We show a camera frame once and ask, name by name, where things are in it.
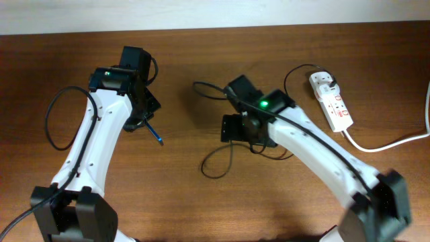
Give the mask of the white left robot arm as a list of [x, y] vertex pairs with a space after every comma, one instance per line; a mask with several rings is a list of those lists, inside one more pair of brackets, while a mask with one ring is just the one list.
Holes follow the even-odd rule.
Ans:
[[132, 241], [105, 201], [108, 167], [121, 131], [147, 127], [161, 107], [148, 86], [156, 60], [124, 47], [118, 65], [98, 67], [83, 90], [87, 109], [69, 155], [48, 187], [37, 186], [31, 207], [44, 241]]

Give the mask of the blue Samsung Galaxy smartphone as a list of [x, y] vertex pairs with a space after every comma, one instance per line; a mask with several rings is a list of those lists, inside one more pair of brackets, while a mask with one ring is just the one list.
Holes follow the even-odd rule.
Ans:
[[156, 138], [157, 142], [161, 146], [163, 146], [164, 145], [163, 139], [157, 134], [156, 130], [148, 122], [145, 123], [145, 126], [150, 131], [150, 133]]

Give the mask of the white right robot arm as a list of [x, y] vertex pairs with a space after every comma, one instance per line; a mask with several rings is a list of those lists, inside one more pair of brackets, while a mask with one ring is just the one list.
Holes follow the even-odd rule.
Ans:
[[274, 142], [295, 155], [338, 199], [345, 213], [322, 235], [295, 241], [390, 242], [412, 222], [405, 179], [397, 171], [380, 173], [320, 130], [288, 94], [265, 95], [241, 75], [222, 89], [240, 120], [234, 127], [250, 145]]

